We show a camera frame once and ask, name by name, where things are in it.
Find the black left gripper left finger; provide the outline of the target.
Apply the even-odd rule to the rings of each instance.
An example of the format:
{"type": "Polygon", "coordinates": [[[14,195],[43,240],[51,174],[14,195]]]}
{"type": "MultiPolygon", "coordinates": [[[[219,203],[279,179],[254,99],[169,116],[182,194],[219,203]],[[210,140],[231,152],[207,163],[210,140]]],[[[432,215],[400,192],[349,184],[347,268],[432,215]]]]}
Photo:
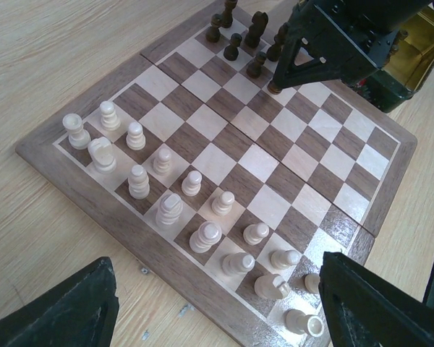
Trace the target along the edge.
{"type": "Polygon", "coordinates": [[[110,346],[119,299],[100,257],[0,320],[0,346],[110,346]]]}

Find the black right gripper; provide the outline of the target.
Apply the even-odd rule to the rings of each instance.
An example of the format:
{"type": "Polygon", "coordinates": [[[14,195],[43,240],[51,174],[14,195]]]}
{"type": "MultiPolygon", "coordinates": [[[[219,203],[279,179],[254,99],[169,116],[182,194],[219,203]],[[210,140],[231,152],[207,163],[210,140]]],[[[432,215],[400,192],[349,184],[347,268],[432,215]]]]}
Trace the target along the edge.
{"type": "Polygon", "coordinates": [[[273,82],[281,89],[341,80],[383,67],[400,25],[429,1],[300,1],[289,18],[273,82]]]}

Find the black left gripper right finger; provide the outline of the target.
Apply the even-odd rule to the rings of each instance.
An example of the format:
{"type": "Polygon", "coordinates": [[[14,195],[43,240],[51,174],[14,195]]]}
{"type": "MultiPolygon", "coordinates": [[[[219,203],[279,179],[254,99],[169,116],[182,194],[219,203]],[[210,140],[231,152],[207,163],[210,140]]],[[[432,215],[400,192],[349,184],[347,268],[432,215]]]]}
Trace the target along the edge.
{"type": "Polygon", "coordinates": [[[320,298],[334,346],[434,346],[434,309],[340,252],[324,252],[320,298]]]}

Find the dark wooden chess queen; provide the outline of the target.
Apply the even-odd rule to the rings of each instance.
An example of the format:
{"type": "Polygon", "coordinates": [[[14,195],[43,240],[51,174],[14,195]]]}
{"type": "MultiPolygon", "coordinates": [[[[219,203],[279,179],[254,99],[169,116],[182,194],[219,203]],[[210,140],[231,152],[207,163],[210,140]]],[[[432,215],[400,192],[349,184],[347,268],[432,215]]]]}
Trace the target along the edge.
{"type": "Polygon", "coordinates": [[[274,94],[274,95],[279,95],[283,89],[281,87],[279,87],[274,80],[271,80],[268,84],[267,84],[267,90],[269,93],[274,94]]]}

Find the gold green metal tin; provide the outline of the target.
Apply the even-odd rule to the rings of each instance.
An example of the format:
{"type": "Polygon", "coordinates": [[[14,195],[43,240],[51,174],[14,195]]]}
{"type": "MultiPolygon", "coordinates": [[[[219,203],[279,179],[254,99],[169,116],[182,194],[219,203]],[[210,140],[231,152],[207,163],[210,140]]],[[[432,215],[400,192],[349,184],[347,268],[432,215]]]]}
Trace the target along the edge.
{"type": "Polygon", "coordinates": [[[353,90],[384,113],[411,99],[434,67],[434,2],[402,24],[408,36],[382,70],[353,90]]]}

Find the wooden chess board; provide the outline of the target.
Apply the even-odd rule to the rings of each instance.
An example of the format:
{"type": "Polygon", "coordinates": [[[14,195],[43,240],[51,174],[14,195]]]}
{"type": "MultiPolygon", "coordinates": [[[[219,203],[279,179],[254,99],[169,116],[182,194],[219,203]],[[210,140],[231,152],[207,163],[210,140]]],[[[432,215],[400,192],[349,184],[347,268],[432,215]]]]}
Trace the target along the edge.
{"type": "Polygon", "coordinates": [[[230,37],[251,17],[209,43],[215,1],[170,30],[57,111],[17,145],[17,153],[109,232],[146,267],[243,346],[327,346],[286,329],[291,309],[322,314],[303,278],[319,271],[324,252],[364,263],[379,234],[417,141],[387,115],[339,82],[268,92],[276,65],[247,76],[255,50],[224,58],[230,37]],[[88,148],[69,143],[62,119],[82,118],[91,141],[106,137],[116,169],[96,171],[88,148]],[[150,193],[129,194],[134,165],[150,193]],[[162,197],[183,201],[170,228],[156,225],[162,197]],[[221,240],[207,252],[190,248],[206,221],[221,240]],[[226,255],[255,258],[248,273],[226,275],[226,255]],[[291,293],[263,299],[263,275],[278,274],[291,293]]]}

